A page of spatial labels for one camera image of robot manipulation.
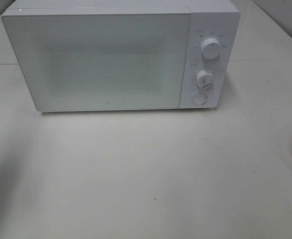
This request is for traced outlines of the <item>white microwave door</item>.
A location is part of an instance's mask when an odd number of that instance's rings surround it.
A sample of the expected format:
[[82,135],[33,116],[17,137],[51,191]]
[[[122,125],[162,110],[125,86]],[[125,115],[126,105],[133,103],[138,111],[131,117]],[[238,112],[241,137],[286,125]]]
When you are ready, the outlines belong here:
[[4,16],[40,112],[174,109],[189,14]]

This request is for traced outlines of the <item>white upper power knob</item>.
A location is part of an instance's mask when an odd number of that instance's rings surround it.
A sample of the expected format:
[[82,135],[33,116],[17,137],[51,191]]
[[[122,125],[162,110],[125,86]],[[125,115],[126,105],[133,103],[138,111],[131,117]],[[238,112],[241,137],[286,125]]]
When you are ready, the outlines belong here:
[[203,57],[212,60],[220,55],[222,44],[217,37],[210,36],[202,41],[200,47]]

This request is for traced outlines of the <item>white round door button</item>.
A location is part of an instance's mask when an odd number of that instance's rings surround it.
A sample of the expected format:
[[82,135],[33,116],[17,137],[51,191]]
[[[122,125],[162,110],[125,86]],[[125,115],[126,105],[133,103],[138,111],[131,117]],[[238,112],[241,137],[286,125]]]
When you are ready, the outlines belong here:
[[198,93],[192,97],[192,103],[196,106],[202,106],[206,103],[206,101],[207,95],[204,93]]

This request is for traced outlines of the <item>white microwave oven body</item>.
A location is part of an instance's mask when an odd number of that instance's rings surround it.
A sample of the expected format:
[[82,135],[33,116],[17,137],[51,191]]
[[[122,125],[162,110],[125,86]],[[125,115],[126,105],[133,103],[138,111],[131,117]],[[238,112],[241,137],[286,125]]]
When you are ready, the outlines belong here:
[[[228,0],[17,0],[4,11],[2,19],[4,16],[145,14],[190,15],[180,104],[174,109],[215,108],[241,16]],[[212,60],[203,57],[200,47],[210,36],[217,37],[222,44],[220,55]],[[213,84],[207,88],[196,85],[196,75],[201,70],[208,70],[214,76]],[[207,95],[202,106],[192,103],[192,97],[198,93]]]

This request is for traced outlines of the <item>white timer knob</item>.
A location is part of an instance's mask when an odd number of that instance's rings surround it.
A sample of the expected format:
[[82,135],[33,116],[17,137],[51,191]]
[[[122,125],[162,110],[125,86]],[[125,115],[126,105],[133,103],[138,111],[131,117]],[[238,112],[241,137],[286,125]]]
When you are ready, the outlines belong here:
[[196,75],[196,85],[199,88],[207,88],[213,84],[214,76],[208,70],[201,70]]

